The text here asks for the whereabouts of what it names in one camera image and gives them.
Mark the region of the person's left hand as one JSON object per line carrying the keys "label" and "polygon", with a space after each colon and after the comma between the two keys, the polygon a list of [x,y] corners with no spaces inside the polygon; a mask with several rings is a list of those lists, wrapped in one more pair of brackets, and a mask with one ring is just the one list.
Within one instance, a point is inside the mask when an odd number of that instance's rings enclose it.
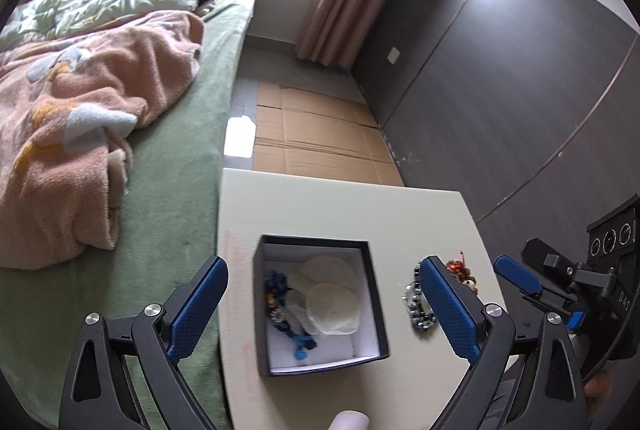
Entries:
{"label": "person's left hand", "polygon": [[329,425],[329,430],[368,430],[370,419],[356,410],[343,410]]}

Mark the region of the person's right hand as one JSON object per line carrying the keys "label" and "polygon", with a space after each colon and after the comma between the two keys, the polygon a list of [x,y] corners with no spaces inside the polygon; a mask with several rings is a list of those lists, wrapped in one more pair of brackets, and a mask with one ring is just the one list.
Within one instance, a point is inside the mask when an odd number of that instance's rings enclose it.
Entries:
{"label": "person's right hand", "polygon": [[611,375],[601,370],[585,384],[584,391],[588,408],[596,410],[612,391]]}

